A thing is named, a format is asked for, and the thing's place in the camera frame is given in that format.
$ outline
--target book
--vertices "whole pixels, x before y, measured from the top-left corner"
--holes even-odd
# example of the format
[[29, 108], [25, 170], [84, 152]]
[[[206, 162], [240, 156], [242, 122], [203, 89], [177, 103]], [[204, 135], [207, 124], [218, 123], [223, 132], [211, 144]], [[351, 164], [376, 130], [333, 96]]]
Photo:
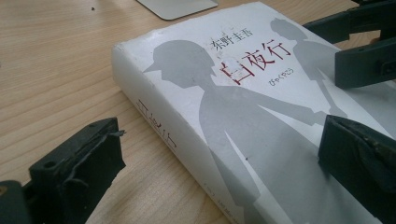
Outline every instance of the book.
[[339, 49], [263, 3], [117, 44], [115, 81], [232, 223], [379, 223], [318, 165], [328, 114], [396, 136], [396, 85], [341, 90]]

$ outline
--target book spine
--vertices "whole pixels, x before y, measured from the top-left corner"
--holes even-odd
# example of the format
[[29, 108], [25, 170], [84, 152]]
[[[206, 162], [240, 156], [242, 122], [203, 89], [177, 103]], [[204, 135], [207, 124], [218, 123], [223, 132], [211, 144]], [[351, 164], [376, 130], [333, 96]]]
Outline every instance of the book spine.
[[112, 51], [112, 66], [116, 83], [219, 209], [232, 223], [244, 223], [238, 207], [224, 193], [224, 184], [205, 140], [134, 64], [122, 43]]

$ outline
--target wooden surface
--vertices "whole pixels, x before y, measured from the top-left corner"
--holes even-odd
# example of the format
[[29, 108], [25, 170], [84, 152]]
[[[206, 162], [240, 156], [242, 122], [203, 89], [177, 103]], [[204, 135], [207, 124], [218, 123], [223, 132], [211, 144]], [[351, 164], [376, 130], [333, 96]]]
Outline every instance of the wooden surface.
[[[162, 21], [135, 0], [0, 2], [0, 180], [28, 168], [80, 128], [118, 117], [127, 166], [89, 223], [227, 223], [112, 79], [113, 45], [152, 29], [249, 1]], [[356, 6], [347, 0], [263, 1], [299, 23]], [[354, 35], [342, 49], [377, 33]]]

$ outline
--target thick paperback book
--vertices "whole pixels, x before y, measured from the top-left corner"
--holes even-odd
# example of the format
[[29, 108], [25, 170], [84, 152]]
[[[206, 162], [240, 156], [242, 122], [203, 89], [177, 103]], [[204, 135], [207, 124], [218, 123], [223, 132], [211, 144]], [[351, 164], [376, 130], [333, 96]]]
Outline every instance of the thick paperback book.
[[232, 223], [379, 223], [318, 165], [328, 114], [396, 137], [396, 86], [334, 86], [339, 49], [263, 3], [113, 49], [114, 79]]

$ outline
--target book cover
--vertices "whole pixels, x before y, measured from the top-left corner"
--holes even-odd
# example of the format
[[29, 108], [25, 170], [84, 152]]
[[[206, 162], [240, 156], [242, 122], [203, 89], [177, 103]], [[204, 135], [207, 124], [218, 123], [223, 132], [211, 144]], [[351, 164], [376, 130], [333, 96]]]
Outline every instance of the book cover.
[[339, 49], [263, 3], [119, 43], [114, 79], [232, 223], [379, 223], [318, 165], [327, 114], [396, 137], [393, 82], [341, 90]]

